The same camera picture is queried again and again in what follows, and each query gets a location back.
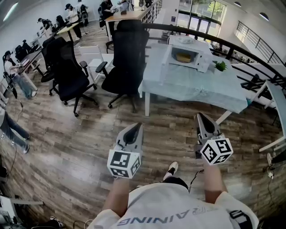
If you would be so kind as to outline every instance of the wooden floor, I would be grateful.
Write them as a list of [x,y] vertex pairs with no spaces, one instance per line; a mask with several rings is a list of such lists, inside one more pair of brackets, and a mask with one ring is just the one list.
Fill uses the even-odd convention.
[[[101,46],[105,52],[108,41],[105,30],[95,22],[85,28],[89,35],[77,46]],[[20,196],[26,200],[42,200],[43,206],[28,208],[35,222],[55,216],[72,228],[74,221],[93,219],[101,210],[112,184],[106,163],[109,149],[113,148],[118,132],[131,123],[144,124],[143,164],[132,182],[132,188],[162,180],[168,166],[179,162],[177,176],[189,183],[202,169],[196,160],[193,146],[197,142],[194,116],[203,112],[215,120],[224,109],[199,103],[179,102],[151,96],[151,115],[144,116],[144,101],[137,99],[138,113],[133,114],[128,100],[121,100],[113,109],[107,107],[114,94],[98,86],[86,94],[100,103],[99,107],[84,99],[78,106],[79,117],[73,115],[74,101],[65,106],[58,95],[49,96],[48,83],[41,83],[39,74],[33,82],[37,96],[20,100],[24,108],[18,123],[31,133],[31,149],[23,154],[20,149],[8,182],[1,185],[4,194]],[[7,111],[17,120],[21,111],[18,101],[10,97]],[[270,183],[272,201],[268,191],[270,179],[262,170],[267,166],[267,152],[258,149],[278,139],[282,130],[277,121],[271,126],[275,112],[251,105],[241,114],[232,114],[221,124],[234,154],[221,169],[229,192],[246,203],[259,218],[278,210],[285,202],[286,171],[280,167]],[[15,148],[7,139],[1,140],[0,153],[4,165],[10,169]],[[203,174],[192,185],[191,195],[203,199]]]

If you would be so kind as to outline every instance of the ceiling light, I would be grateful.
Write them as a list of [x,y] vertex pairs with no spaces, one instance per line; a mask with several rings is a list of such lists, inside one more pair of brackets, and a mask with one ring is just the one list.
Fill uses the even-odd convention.
[[8,13],[6,14],[6,16],[4,17],[3,21],[5,21],[9,16],[10,14],[13,12],[13,10],[16,8],[16,6],[18,5],[18,3],[16,2],[8,11]]
[[233,4],[241,7],[241,4],[239,2],[234,2]]
[[266,21],[269,21],[269,18],[268,18],[268,16],[266,15],[266,13],[260,13],[259,14],[261,17],[263,17]]

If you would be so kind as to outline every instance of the blue jeans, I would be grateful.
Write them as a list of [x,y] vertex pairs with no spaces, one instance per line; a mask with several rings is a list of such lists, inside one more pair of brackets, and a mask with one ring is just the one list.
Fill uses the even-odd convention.
[[30,134],[20,127],[13,119],[10,118],[7,112],[5,112],[4,120],[0,126],[0,130],[15,144],[19,145],[23,149],[28,149],[29,145],[12,131],[15,130],[22,138],[29,138]]
[[14,74],[14,78],[12,79],[14,83],[17,83],[20,89],[23,91],[26,98],[30,98],[33,92],[32,87],[29,83],[27,83],[20,75]]

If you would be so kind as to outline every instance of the black shorts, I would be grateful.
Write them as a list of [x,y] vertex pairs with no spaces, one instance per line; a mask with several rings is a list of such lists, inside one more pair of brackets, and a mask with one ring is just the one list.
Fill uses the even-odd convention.
[[163,181],[163,183],[179,184],[179,185],[184,186],[187,190],[189,190],[189,187],[181,178],[168,177]]

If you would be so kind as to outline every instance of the light blue tablecloth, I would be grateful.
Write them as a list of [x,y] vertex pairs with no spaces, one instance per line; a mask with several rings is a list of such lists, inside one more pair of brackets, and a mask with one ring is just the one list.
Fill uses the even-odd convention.
[[169,64],[164,82],[160,82],[160,63],[167,45],[152,44],[139,92],[149,92],[179,101],[198,101],[239,113],[247,107],[246,97],[228,60],[213,56],[213,60],[224,61],[228,70],[216,75],[212,63],[207,72]]

